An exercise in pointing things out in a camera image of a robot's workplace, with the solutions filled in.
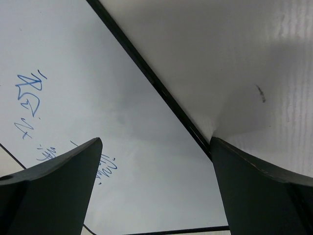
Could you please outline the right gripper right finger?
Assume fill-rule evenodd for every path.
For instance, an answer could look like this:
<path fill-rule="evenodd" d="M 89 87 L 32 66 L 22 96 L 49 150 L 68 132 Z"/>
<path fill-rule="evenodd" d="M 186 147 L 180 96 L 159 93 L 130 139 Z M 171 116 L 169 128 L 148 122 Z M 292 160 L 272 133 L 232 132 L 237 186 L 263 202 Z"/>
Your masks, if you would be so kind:
<path fill-rule="evenodd" d="M 220 138 L 210 141 L 233 235 L 311 235 L 313 179 L 261 160 Z"/>

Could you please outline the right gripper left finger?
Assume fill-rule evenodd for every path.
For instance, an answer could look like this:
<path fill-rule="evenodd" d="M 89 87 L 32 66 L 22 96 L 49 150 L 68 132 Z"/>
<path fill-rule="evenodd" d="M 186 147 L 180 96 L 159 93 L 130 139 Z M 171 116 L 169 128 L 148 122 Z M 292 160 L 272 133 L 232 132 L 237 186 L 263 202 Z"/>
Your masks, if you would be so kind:
<path fill-rule="evenodd" d="M 2 235 L 79 235 L 102 152 L 94 138 L 0 179 Z"/>

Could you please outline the white whiteboard black frame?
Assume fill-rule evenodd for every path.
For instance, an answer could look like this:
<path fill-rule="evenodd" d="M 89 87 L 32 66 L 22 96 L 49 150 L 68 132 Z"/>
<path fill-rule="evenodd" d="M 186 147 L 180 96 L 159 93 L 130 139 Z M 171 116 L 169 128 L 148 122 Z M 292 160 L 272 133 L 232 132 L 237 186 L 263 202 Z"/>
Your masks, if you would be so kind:
<path fill-rule="evenodd" d="M 85 0 L 1 1 L 3 147 L 32 167 L 96 137 L 93 233 L 227 226 L 212 162 Z"/>

